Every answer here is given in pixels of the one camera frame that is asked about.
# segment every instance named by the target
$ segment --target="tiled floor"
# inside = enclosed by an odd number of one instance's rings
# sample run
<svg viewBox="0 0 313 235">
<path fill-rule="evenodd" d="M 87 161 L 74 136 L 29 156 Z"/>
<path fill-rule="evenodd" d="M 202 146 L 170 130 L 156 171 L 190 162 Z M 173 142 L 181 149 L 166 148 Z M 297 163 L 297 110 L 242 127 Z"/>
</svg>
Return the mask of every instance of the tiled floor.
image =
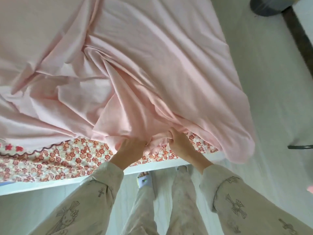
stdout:
<svg viewBox="0 0 313 235">
<path fill-rule="evenodd" d="M 249 0 L 212 0 L 229 44 L 241 84 L 248 95 L 257 131 L 255 156 L 245 165 L 222 165 L 270 201 L 313 227 L 313 150 L 288 150 L 291 142 L 313 143 L 313 79 L 281 16 L 259 17 Z M 155 219 L 165 234 L 171 212 L 173 169 L 156 171 Z M 198 207 L 209 234 L 223 234 L 200 194 L 193 171 Z M 77 185 L 0 197 L 0 233 L 26 234 Z M 107 234 L 119 234 L 131 211 L 135 175 L 124 178 Z"/>
</svg>

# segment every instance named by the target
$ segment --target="pajamas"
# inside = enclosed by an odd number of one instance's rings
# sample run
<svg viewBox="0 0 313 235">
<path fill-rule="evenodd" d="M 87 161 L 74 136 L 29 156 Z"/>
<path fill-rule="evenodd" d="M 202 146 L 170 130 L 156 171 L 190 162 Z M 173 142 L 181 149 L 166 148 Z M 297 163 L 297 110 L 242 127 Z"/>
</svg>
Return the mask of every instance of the pajamas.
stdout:
<svg viewBox="0 0 313 235">
<path fill-rule="evenodd" d="M 103 163 L 70 194 L 31 235 L 104 235 L 123 179 L 123 171 Z M 200 185 L 225 235 L 311 235 L 313 229 L 281 210 L 228 169 L 212 165 Z M 157 235 L 153 189 L 138 190 L 123 235 Z M 172 186 L 173 209 L 167 235 L 207 235 L 196 206 L 196 192 L 187 172 L 177 172 Z"/>
</svg>

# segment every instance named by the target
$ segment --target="bed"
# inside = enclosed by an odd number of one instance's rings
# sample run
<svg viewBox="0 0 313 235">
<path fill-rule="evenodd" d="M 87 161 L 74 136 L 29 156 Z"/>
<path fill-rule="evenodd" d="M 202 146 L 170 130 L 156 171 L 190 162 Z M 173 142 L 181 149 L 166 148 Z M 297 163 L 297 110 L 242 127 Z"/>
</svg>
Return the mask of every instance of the bed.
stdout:
<svg viewBox="0 0 313 235">
<path fill-rule="evenodd" d="M 127 137 L 149 144 L 126 174 L 185 164 L 171 126 L 211 160 L 253 154 L 210 0 L 1 2 L 0 194 L 80 182 Z"/>
</svg>

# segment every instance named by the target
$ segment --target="wall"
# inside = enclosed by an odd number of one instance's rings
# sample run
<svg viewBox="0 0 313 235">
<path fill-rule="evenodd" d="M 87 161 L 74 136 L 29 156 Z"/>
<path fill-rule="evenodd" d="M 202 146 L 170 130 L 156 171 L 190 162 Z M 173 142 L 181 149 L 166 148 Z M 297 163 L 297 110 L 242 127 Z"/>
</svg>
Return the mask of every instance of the wall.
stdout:
<svg viewBox="0 0 313 235">
<path fill-rule="evenodd" d="M 311 43 L 313 43 L 313 0 L 300 0 L 293 9 Z"/>
</svg>

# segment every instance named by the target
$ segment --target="leg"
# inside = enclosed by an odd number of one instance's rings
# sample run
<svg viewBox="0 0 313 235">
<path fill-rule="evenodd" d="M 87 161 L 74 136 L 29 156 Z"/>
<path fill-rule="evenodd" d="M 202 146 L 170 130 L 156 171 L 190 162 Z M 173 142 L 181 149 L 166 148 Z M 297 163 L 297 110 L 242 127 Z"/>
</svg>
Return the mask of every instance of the leg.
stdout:
<svg viewBox="0 0 313 235">
<path fill-rule="evenodd" d="M 166 235 L 208 235 L 196 205 L 196 190 L 186 166 L 177 169 L 172 186 L 173 209 Z"/>
<path fill-rule="evenodd" d="M 140 180 L 145 174 L 147 173 L 141 173 L 137 179 Z M 155 196 L 151 176 L 147 177 L 147 181 L 140 181 L 138 186 L 140 188 L 122 235 L 158 235 L 157 224 L 154 221 Z"/>
</svg>

